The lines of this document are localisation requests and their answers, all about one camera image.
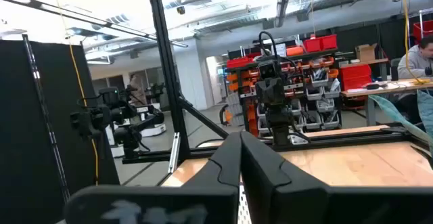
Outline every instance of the ceiling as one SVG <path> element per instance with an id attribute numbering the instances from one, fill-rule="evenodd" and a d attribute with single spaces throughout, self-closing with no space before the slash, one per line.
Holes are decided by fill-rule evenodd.
<path id="1" fill-rule="evenodd" d="M 136 30 L 155 33 L 152 10 L 149 0 L 39 0 L 63 8 L 87 14 L 96 18 L 118 22 Z M 263 23 L 264 27 L 272 28 L 277 15 L 278 0 L 163 0 L 166 6 L 166 23 L 170 39 L 182 41 L 192 37 L 203 37 L 213 32 L 221 32 Z M 297 16 L 299 20 L 308 19 L 309 13 L 327 9 L 336 5 L 356 3 L 360 0 L 289 0 L 286 16 Z M 185 14 L 177 13 L 176 6 L 182 5 Z M 0 31 L 16 31 L 29 33 L 30 37 L 38 37 L 42 41 L 65 42 L 64 37 L 70 36 L 72 42 L 83 41 L 86 50 L 91 53 L 111 52 L 111 55 L 140 51 L 156 45 L 155 41 L 137 39 L 131 35 L 97 28 L 90 24 L 66 19 L 68 30 L 59 16 L 18 7 L 17 5 L 0 1 L 2 20 Z M 92 58 L 99 56 L 93 53 Z"/>

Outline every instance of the red storage bin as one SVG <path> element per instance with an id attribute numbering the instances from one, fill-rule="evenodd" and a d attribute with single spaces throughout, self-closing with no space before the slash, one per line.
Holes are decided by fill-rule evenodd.
<path id="1" fill-rule="evenodd" d="M 422 22 L 424 37 L 433 35 L 433 20 Z M 413 35 L 418 41 L 421 41 L 421 23 L 413 24 Z"/>
<path id="2" fill-rule="evenodd" d="M 309 39 L 304 41 L 306 52 L 321 51 L 320 39 Z"/>
<path id="3" fill-rule="evenodd" d="M 253 62 L 252 58 L 235 58 L 235 59 L 227 61 L 227 67 L 228 68 L 240 68 L 240 67 L 248 65 L 252 62 Z"/>
<path id="4" fill-rule="evenodd" d="M 322 50 L 337 48 L 337 35 L 320 37 Z"/>
<path id="5" fill-rule="evenodd" d="M 360 89 L 363 85 L 371 83 L 371 69 L 369 65 L 341 68 L 343 90 Z"/>

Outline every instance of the black metal frame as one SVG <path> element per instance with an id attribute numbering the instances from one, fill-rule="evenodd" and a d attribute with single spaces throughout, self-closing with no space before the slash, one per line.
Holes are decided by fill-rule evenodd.
<path id="1" fill-rule="evenodd" d="M 156 34 L 158 35 L 158 47 L 160 50 L 160 58 L 162 63 L 162 71 L 166 81 L 166 92 L 170 103 L 170 111 L 173 117 L 173 126 L 175 132 L 179 132 L 181 135 L 181 143 L 179 149 L 179 165 L 186 159 L 194 158 L 207 158 L 213 155 L 218 146 L 206 147 L 206 148 L 194 148 L 190 149 L 188 144 L 187 132 L 185 128 L 185 121 L 182 114 L 182 109 L 186 109 L 198 120 L 204 123 L 207 127 L 211 128 L 224 140 L 228 133 L 225 132 L 218 125 L 213 123 L 211 120 L 203 116 L 199 111 L 192 107 L 192 105 L 186 101 L 181 92 L 180 87 L 176 81 L 175 67 L 173 63 L 173 55 L 168 40 L 168 32 L 166 28 L 166 22 L 164 17 L 164 7 L 161 0 L 150 0 L 152 5 L 152 11 L 154 16 L 154 24 Z M 277 152 L 293 151 L 293 150 L 309 150 L 314 148 L 328 148 L 328 147 L 339 147 L 348 145 L 360 145 L 360 144 L 372 144 L 372 143 L 392 143 L 398 141 L 412 141 L 418 143 L 422 148 L 428 149 L 428 146 L 409 135 L 405 132 L 396 133 L 392 130 L 377 130 L 361 133 L 345 133 L 340 135 L 329 135 L 320 137 L 311 137 L 311 143 L 304 145 L 285 145 L 276 147 L 272 145 L 271 140 L 266 141 L 265 144 L 269 145 Z M 148 152 L 143 156 L 134 159 L 124 159 L 124 164 L 134 164 L 141 162 L 155 162 L 155 161 L 169 161 L 170 150 L 161 152 Z"/>

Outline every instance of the floor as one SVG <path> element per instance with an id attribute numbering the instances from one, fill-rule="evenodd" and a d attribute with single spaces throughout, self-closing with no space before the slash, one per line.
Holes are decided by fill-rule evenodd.
<path id="1" fill-rule="evenodd" d="M 228 133 L 242 131 L 243 127 L 224 127 L 219 123 L 219 111 L 222 106 L 213 106 L 207 110 L 201 111 L 206 117 L 224 128 Z M 208 139 L 219 139 L 220 137 L 203 125 L 197 118 L 184 111 L 185 125 L 187 127 L 188 142 L 191 148 L 196 147 L 200 142 Z M 376 108 L 376 120 L 380 123 L 392 122 L 385 114 Z M 366 120 L 349 111 L 342 112 L 342 127 L 344 129 L 365 127 Z M 169 150 L 173 143 L 173 122 L 169 113 L 165 114 L 166 132 L 155 137 L 143 138 L 142 142 L 151 149 L 151 151 Z M 168 162 L 140 163 L 140 164 L 122 164 L 121 159 L 115 159 L 116 168 L 120 182 L 126 186 L 155 186 L 161 181 L 168 172 Z"/>

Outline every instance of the desk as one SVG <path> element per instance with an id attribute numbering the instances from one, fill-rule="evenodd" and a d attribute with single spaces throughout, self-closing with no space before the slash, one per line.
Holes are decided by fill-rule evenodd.
<path id="1" fill-rule="evenodd" d="M 372 90 L 364 90 L 360 92 L 349 93 L 347 91 L 341 92 L 344 97 L 357 97 L 357 96 L 368 96 L 368 95 L 381 95 L 386 93 L 401 93 L 404 91 L 414 91 L 416 89 L 427 89 L 433 88 L 433 83 L 414 85 L 415 79 L 401 79 L 399 81 L 386 81 L 388 84 L 387 88 L 379 88 Z M 367 117 L 367 126 L 374 126 L 376 124 L 374 101 L 368 98 L 365 101 L 365 113 Z"/>
<path id="2" fill-rule="evenodd" d="M 386 126 L 342 129 L 320 133 L 322 135 L 323 133 L 335 135 L 374 131 L 382 127 Z M 329 185 L 433 186 L 433 171 L 428 161 L 412 149 L 411 143 L 408 141 L 300 150 L 281 152 L 280 154 L 302 170 Z M 184 161 L 162 186 L 182 186 L 207 161 L 207 159 Z"/>
<path id="3" fill-rule="evenodd" d="M 384 58 L 384 59 L 376 59 L 376 60 L 372 60 L 372 61 L 357 62 L 354 64 L 345 64 L 345 65 L 341 65 L 340 68 L 349 68 L 349 67 L 353 67 L 353 66 L 370 65 L 370 64 L 380 64 L 380 76 L 382 77 L 383 81 L 386 81 L 388 78 L 387 63 L 388 63 L 388 59 Z"/>

